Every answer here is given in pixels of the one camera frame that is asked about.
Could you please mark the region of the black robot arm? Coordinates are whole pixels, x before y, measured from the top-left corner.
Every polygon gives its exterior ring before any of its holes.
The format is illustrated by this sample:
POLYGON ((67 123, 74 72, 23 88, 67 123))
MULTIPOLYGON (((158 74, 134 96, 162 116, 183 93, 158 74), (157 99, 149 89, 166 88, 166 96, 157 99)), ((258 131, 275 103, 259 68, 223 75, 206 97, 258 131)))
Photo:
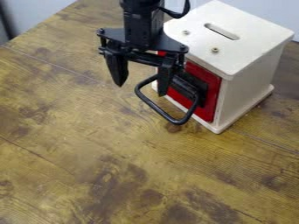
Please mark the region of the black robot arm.
POLYGON ((128 77, 128 61, 158 67, 158 94, 165 96, 174 75, 183 71, 189 46, 165 33, 165 14, 179 19, 191 9, 185 0, 182 12, 165 8, 165 0, 119 0, 124 15, 123 28, 100 28, 99 53, 107 61, 108 71, 118 86, 128 77))

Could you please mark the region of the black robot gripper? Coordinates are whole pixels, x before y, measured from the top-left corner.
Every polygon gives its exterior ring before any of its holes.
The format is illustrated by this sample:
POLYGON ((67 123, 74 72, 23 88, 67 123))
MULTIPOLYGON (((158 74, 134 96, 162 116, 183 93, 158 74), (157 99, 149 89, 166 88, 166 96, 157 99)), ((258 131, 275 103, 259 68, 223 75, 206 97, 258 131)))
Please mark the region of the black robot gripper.
POLYGON ((107 60, 115 84, 122 87, 128 77, 128 61, 158 69, 158 94, 165 96, 174 78, 175 62, 165 61, 149 51, 163 51, 177 58, 189 52, 189 47, 165 33, 163 9, 124 10, 123 28, 100 28, 100 54, 107 60))

